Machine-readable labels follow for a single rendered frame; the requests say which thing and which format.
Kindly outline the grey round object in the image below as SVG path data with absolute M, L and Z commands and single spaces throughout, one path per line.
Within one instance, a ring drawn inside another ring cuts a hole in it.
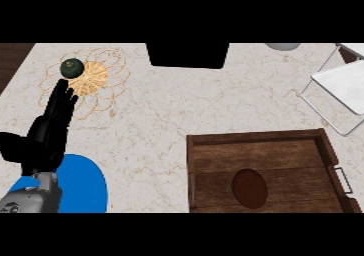
M 265 43 L 270 48 L 278 51 L 292 51 L 295 50 L 299 46 L 301 43 Z

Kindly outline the black box appliance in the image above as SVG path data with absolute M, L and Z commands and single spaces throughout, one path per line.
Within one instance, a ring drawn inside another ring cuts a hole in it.
M 225 65 L 228 43 L 148 43 L 153 66 L 221 69 Z

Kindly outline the brown wooden tray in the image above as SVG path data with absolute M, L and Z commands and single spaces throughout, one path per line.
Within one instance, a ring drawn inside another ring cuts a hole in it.
M 326 130 L 187 137 L 193 213 L 358 213 Z

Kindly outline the blue round plate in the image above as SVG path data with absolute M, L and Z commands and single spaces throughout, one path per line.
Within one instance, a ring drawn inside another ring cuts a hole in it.
M 54 173 L 61 188 L 57 213 L 104 213 L 107 211 L 109 191 L 106 177 L 95 162 L 85 156 L 67 154 Z M 39 181 L 33 175 L 23 176 L 8 192 L 24 187 L 39 186 Z

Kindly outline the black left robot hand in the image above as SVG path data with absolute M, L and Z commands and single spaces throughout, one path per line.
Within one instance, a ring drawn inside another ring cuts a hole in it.
M 27 135 L 0 132 L 2 158 L 21 164 L 23 176 L 54 172 L 61 165 L 78 99 L 69 81 L 60 79 L 45 113 L 35 119 Z

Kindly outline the dark green round fruit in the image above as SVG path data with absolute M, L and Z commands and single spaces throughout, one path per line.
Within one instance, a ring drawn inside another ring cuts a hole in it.
M 67 79 L 75 79 L 83 74 L 85 64 L 78 58 L 70 58 L 61 63 L 60 71 Z

